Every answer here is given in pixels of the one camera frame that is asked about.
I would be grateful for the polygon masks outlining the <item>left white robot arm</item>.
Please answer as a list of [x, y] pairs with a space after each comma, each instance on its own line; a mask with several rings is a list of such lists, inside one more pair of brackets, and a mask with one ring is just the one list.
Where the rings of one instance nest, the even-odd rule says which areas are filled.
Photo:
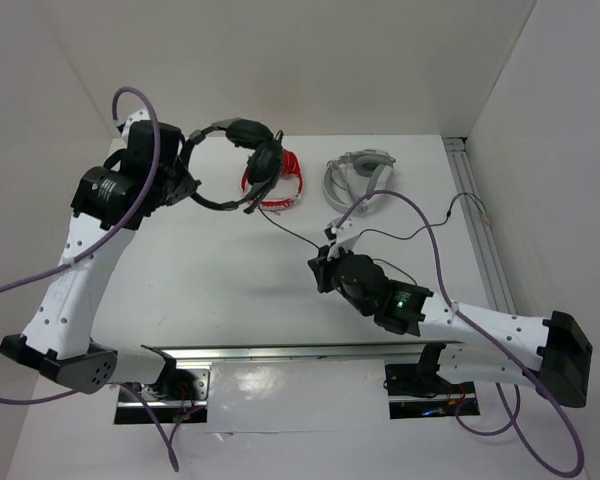
[[164, 399], [191, 382], [191, 375], [155, 347], [102, 346], [93, 340], [92, 327], [114, 269], [141, 222], [185, 199], [193, 183], [178, 156], [184, 142], [179, 128], [161, 124], [158, 157], [147, 110], [129, 115], [119, 129], [124, 147], [79, 181], [61, 272], [24, 330], [3, 338], [0, 353], [70, 390], [92, 394], [107, 384], [131, 383]]

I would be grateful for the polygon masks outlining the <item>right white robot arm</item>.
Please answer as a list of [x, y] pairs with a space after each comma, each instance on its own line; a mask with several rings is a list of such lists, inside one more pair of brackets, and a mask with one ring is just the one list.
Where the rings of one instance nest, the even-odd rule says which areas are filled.
[[369, 256], [326, 246], [309, 260], [319, 293], [340, 294], [383, 330], [426, 342], [416, 379], [428, 392], [446, 384], [505, 383], [582, 408], [593, 346], [576, 319], [553, 311], [525, 317], [447, 301], [426, 287], [393, 280]]

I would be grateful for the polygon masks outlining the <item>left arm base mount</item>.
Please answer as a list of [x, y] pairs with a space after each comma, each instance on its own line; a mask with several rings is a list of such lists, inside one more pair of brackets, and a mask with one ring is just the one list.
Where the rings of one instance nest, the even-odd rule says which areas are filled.
[[119, 390], [116, 425], [144, 425], [155, 416], [163, 424], [207, 422], [211, 363], [176, 358], [164, 349], [143, 345], [122, 354], [116, 370], [131, 389]]

